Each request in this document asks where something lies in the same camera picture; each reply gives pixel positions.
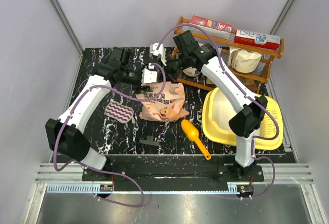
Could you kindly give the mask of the pink cat litter bag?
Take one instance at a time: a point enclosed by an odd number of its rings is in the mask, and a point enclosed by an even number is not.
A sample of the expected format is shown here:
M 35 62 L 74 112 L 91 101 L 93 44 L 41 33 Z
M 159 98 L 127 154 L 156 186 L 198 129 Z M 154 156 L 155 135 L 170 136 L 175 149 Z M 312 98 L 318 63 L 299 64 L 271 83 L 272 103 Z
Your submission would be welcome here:
M 155 100 L 142 102 L 139 118 L 147 121 L 175 122 L 189 114 L 183 108 L 185 89 L 182 83 L 166 82 L 161 95 Z

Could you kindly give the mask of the yellow plastic litter scoop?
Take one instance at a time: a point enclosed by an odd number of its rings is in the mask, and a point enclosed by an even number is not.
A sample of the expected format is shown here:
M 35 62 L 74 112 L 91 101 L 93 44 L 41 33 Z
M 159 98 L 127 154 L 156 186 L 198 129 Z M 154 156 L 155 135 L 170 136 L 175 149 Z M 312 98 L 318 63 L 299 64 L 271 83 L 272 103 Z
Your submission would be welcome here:
M 206 160 L 210 160 L 211 155 L 208 152 L 208 150 L 206 149 L 206 147 L 203 145 L 203 143 L 201 142 L 201 140 L 199 138 L 198 129 L 189 120 L 182 120 L 181 127 L 182 127 L 184 133 L 186 134 L 186 136 L 197 145 L 197 147 L 203 154 L 204 158 Z

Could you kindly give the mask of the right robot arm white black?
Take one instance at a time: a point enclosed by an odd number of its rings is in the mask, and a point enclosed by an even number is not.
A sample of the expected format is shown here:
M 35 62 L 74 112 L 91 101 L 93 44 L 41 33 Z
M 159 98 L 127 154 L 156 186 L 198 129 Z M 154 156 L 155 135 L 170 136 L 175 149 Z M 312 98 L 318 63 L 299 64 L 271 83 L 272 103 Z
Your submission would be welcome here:
M 225 65 L 214 42 L 201 46 L 189 30 L 176 35 L 173 40 L 180 55 L 176 61 L 167 63 L 167 72 L 196 68 L 221 90 L 235 110 L 235 116 L 228 122 L 236 136 L 235 162 L 229 172 L 240 181 L 247 180 L 256 166 L 253 139 L 264 119 L 266 97 L 256 97 L 245 88 Z

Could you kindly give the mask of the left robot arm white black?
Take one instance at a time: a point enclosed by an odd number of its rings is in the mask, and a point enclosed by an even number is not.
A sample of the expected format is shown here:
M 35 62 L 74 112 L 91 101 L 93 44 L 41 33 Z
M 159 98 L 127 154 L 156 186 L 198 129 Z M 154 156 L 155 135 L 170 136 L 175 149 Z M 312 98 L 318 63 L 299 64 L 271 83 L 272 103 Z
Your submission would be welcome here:
M 99 154 L 84 136 L 85 127 L 102 99 L 117 83 L 139 85 L 141 72 L 132 71 L 129 59 L 131 49 L 114 47 L 110 54 L 96 63 L 87 83 L 72 105 L 57 119 L 49 119 L 46 134 L 53 162 L 57 154 L 94 168 L 93 174 L 99 180 L 111 176 L 111 167 L 106 165 L 107 158 Z

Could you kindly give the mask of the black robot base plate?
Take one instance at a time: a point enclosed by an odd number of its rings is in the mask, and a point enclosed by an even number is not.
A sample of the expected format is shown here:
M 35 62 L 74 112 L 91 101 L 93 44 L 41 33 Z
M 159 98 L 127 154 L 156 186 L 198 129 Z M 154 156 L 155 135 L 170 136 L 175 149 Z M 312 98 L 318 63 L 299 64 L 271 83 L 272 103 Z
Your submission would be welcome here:
M 126 173 L 133 179 L 142 178 L 207 178 L 220 182 L 263 182 L 262 168 L 256 165 L 250 172 L 242 174 L 235 170 L 233 165 L 217 165 L 204 163 L 187 164 L 110 164 L 105 167 L 106 171 L 114 173 Z

